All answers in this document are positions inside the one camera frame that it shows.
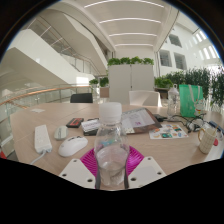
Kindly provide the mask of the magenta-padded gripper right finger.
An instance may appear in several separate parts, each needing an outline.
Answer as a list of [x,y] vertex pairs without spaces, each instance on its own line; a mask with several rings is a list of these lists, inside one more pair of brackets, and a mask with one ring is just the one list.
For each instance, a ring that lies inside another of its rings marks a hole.
[[134,147],[130,148],[124,180],[126,189],[140,188],[165,176],[165,172],[152,156],[144,157]]

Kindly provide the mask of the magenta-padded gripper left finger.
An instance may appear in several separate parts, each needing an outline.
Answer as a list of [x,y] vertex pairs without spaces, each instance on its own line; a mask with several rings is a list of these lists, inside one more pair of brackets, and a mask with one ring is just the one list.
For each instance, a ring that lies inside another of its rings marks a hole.
[[72,159],[59,176],[84,188],[99,189],[100,177],[94,150],[89,150],[80,159]]

